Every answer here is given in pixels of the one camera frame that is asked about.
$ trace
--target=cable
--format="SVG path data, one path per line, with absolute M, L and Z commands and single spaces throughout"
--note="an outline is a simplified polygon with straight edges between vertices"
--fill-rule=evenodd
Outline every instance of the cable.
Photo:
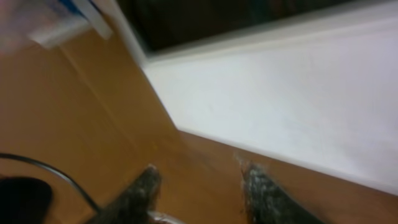
M 26 162 L 28 164 L 33 164 L 38 167 L 41 167 L 43 169 L 46 169 L 53 174 L 58 175 L 62 179 L 66 180 L 70 185 L 72 185 L 80 194 L 83 196 L 83 198 L 86 200 L 88 205 L 97 213 L 101 212 L 101 208 L 94 202 L 94 200 L 80 187 L 70 176 L 68 176 L 66 173 L 58 170 L 57 168 L 50 166 L 48 164 L 45 164 L 44 162 L 37 161 L 35 159 L 31 159 L 28 157 L 24 156 L 17 156 L 13 154 L 8 154 L 8 153 L 0 153 L 0 159 L 13 159 L 16 161 L 21 161 L 21 162 Z

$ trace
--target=cord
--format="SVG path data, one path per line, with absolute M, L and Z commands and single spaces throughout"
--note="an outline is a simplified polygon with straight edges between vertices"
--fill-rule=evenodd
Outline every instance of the cord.
M 24 156 L 17 156 L 13 154 L 8 154 L 8 153 L 0 153 L 0 159 L 13 159 L 16 161 L 21 161 L 21 162 L 26 162 L 28 164 L 33 164 L 38 167 L 41 167 L 43 169 L 46 169 L 53 174 L 58 175 L 62 179 L 66 180 L 70 185 L 72 185 L 80 194 L 81 196 L 86 200 L 88 205 L 97 213 L 101 212 L 101 208 L 94 202 L 94 200 L 80 187 L 70 176 L 68 176 L 66 173 L 58 170 L 57 168 L 50 166 L 48 164 L 45 164 L 44 162 L 37 161 L 35 159 L 31 159 L 28 157 Z

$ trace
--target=white wall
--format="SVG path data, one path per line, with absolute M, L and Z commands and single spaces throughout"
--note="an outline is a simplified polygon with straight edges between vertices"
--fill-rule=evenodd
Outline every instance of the white wall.
M 398 194 L 396 17 L 144 71 L 181 130 Z

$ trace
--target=wooden surface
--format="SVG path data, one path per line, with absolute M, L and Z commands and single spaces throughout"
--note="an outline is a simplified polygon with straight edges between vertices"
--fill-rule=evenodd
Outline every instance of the wooden surface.
M 70 174 L 105 205 L 148 164 L 163 178 L 158 210 L 185 223 L 246 223 L 239 160 L 267 167 L 292 196 L 329 223 L 398 223 L 398 198 L 178 132 L 116 36 L 93 32 L 60 49 L 34 47 L 0 61 L 0 149 Z M 0 161 L 1 175 L 49 182 L 47 223 L 82 223 L 91 210 L 46 171 Z

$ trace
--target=black cable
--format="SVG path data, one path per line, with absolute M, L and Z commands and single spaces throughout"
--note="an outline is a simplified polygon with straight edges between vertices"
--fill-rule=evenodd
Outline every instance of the black cable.
M 70 185 L 72 185 L 76 190 L 83 196 L 83 198 L 86 200 L 88 205 L 97 213 L 101 212 L 101 208 L 94 202 L 94 200 L 80 187 L 70 176 L 68 176 L 66 173 L 58 170 L 57 168 L 50 166 L 48 164 L 45 164 L 44 162 L 37 161 L 35 159 L 31 159 L 28 157 L 24 156 L 17 156 L 13 154 L 8 154 L 8 153 L 0 153 L 0 159 L 14 159 L 16 161 L 21 161 L 21 162 L 26 162 L 28 164 L 33 164 L 38 167 L 41 167 L 43 169 L 46 169 L 53 174 L 57 174 L 59 177 L 62 179 L 66 180 Z

